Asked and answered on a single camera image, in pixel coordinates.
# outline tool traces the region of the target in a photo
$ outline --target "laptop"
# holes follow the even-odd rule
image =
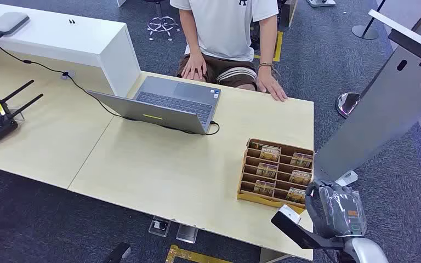
[[[147,76],[132,99],[87,92],[123,117],[205,135],[221,90]]]

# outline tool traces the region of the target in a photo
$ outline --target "hand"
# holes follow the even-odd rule
[[[194,79],[195,72],[199,75],[199,79],[204,80],[203,75],[207,72],[206,61],[201,52],[191,53],[185,68],[181,72],[182,78]]]
[[[263,66],[259,68],[257,88],[260,92],[268,91],[275,100],[285,101],[288,98],[278,81],[272,76],[271,67]]]

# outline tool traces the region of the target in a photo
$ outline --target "touchpad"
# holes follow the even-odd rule
[[[173,95],[175,97],[182,97],[182,98],[194,98],[197,99],[200,97],[200,94],[202,94],[202,89],[199,87],[196,87],[197,85],[193,84],[182,84],[179,83],[175,87],[175,90],[173,91]]]

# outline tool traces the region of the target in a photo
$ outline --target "white t-shirt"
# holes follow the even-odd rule
[[[192,10],[203,54],[237,61],[253,61],[251,19],[278,14],[277,0],[170,0],[170,5]],[[185,54],[190,52],[187,45]]]

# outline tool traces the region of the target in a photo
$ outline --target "knee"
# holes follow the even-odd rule
[[[253,84],[243,84],[243,85],[239,85],[237,87],[238,89],[246,89],[246,90],[251,90],[251,91],[255,91],[255,87]]]

